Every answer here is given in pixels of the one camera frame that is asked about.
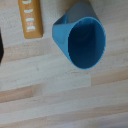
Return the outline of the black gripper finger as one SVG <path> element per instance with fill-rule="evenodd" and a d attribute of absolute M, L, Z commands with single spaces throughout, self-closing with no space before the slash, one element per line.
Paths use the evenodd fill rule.
<path fill-rule="evenodd" d="M 4 47 L 3 47 L 3 40 L 2 40 L 1 28 L 0 28 L 0 64 L 2 62 L 3 55 L 4 55 Z"/>

